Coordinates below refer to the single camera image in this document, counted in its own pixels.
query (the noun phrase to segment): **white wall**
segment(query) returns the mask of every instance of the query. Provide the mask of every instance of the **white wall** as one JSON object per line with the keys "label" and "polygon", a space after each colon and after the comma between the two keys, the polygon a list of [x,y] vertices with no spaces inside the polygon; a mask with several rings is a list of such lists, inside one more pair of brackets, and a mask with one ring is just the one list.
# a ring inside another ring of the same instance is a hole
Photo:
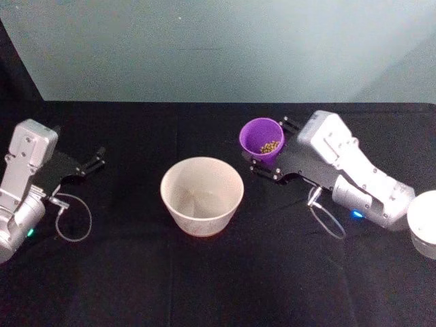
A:
{"label": "white wall", "polygon": [[47,100],[436,102],[436,0],[2,0]]}

